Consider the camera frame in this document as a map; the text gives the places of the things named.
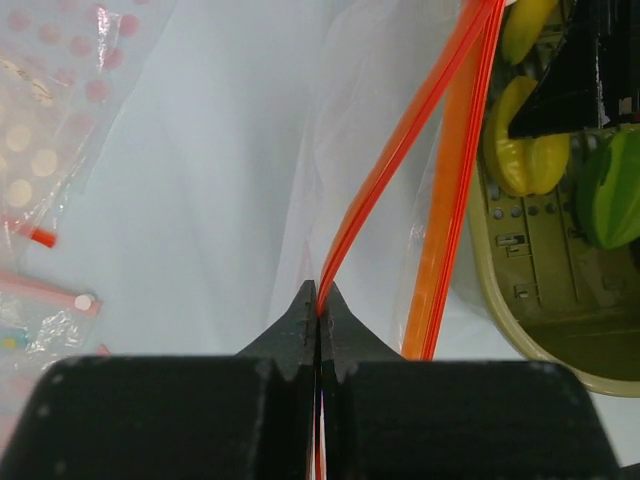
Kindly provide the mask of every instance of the toy fruit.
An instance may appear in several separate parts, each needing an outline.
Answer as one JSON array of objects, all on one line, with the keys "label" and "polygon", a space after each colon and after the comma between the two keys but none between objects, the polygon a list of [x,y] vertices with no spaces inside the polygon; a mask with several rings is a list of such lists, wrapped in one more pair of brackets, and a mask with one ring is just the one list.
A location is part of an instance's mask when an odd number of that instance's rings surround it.
[{"label": "toy fruit", "polygon": [[550,192],[562,178],[569,161],[571,138],[568,134],[509,138],[509,123],[536,84],[529,77],[516,77],[493,106],[484,131],[487,169],[509,195]]},{"label": "toy fruit", "polygon": [[527,56],[549,20],[558,0],[518,0],[511,7],[502,35],[502,56],[517,65]]},{"label": "toy fruit", "polygon": [[618,132],[593,152],[578,178],[576,207],[587,238],[599,248],[640,237],[640,132]]}]

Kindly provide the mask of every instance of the yellow pepper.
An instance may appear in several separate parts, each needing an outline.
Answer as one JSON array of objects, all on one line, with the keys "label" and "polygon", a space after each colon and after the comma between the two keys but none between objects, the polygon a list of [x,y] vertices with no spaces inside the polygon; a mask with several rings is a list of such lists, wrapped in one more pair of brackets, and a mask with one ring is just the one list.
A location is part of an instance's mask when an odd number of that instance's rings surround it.
[{"label": "yellow pepper", "polygon": [[495,182],[509,195],[543,195],[558,184],[569,161],[568,134],[510,139],[509,124],[537,82],[516,77],[493,106],[484,131],[483,153]]}]

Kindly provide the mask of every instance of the plastic wrap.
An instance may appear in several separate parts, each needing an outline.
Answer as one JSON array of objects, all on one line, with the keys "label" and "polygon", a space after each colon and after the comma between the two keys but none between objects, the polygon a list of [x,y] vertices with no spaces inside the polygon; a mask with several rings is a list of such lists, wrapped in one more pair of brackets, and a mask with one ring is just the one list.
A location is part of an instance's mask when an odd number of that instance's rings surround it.
[{"label": "plastic wrap", "polygon": [[83,184],[79,168],[99,155],[174,4],[0,4],[3,241],[29,237],[72,177]]},{"label": "plastic wrap", "polygon": [[99,308],[89,294],[0,271],[0,451],[42,372],[86,352]]},{"label": "plastic wrap", "polygon": [[[302,281],[319,280],[340,221],[440,56],[458,10],[459,2],[446,0],[357,1],[333,22],[298,157],[270,321]],[[437,113],[411,153],[425,163],[439,122]]]}]

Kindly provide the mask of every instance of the black object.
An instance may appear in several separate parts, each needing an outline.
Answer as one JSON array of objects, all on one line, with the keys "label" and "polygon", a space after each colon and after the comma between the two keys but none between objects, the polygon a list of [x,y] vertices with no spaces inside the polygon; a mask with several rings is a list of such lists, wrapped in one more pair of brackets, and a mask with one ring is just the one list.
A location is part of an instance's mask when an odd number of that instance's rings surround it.
[{"label": "black object", "polygon": [[589,395],[541,362],[406,362],[337,288],[236,357],[77,358],[36,388],[0,479],[618,478]]},{"label": "black object", "polygon": [[640,0],[576,0],[564,39],[509,127],[537,137],[640,121]]}]

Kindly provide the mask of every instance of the pink zipper strip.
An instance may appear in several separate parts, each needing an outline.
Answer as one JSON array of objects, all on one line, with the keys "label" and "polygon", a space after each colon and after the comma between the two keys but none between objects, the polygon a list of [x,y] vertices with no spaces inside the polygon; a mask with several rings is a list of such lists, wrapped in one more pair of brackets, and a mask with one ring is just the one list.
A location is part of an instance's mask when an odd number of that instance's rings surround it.
[{"label": "pink zipper strip", "polygon": [[97,300],[92,300],[91,306],[82,310],[76,307],[79,295],[6,271],[0,271],[0,290],[32,297],[43,303],[58,305],[90,317],[95,317],[100,312],[101,304]]}]

